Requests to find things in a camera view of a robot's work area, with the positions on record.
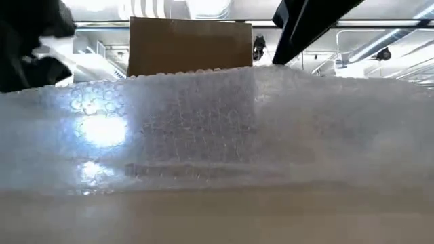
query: beige surface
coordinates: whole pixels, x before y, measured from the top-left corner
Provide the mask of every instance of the beige surface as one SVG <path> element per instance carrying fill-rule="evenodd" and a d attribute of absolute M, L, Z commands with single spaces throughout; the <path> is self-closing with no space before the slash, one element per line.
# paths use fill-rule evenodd
<path fill-rule="evenodd" d="M 416 190 L 4 194 L 0 206 L 1 243 L 434 243 L 433 204 Z"/>

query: metal beam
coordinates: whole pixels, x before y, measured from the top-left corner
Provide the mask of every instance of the metal beam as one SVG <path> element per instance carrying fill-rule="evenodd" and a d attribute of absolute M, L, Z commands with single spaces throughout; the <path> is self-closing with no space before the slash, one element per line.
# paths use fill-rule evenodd
<path fill-rule="evenodd" d="M 240 22 L 252 25 L 253 29 L 279 29 L 271 20 L 211 20 L 221 22 Z M 128 21 L 78 21 L 77 31 L 128 31 L 130 23 Z M 432 19 L 394 19 L 394 20 L 360 20 L 346 19 L 339 20 L 332 25 L 333 29 L 408 29 L 408 30 L 424 30 L 434 29 L 434 20 Z"/>

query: plastic bubble wrap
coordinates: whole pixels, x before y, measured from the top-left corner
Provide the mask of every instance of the plastic bubble wrap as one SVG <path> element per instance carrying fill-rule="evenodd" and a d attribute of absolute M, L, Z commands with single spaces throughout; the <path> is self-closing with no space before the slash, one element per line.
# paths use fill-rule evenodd
<path fill-rule="evenodd" d="M 434 97 L 404 81 L 239 68 L 3 94 L 0 111 L 5 191 L 434 179 Z"/>

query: black glove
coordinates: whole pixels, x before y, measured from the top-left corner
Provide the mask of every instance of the black glove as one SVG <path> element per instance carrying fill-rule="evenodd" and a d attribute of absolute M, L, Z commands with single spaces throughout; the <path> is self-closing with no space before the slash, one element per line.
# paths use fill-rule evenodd
<path fill-rule="evenodd" d="M 38 60 L 32 51 L 41 46 L 40 37 L 70 37 L 75 29 L 60 0 L 0 0 L 0 92 L 53 85 L 71 76 L 59 60 Z"/>

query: security camera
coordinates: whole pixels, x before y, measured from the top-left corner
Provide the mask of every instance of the security camera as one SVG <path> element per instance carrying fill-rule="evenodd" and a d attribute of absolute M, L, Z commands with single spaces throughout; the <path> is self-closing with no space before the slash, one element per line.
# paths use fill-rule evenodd
<path fill-rule="evenodd" d="M 253 42 L 253 60 L 259 61 L 264 56 L 264 49 L 266 47 L 263 35 L 257 35 Z"/>
<path fill-rule="evenodd" d="M 378 61 L 381 60 L 389 60 L 392 58 L 392 53 L 389 51 L 389 49 L 386 47 L 383 50 L 379 51 L 376 55 L 376 59 Z"/>

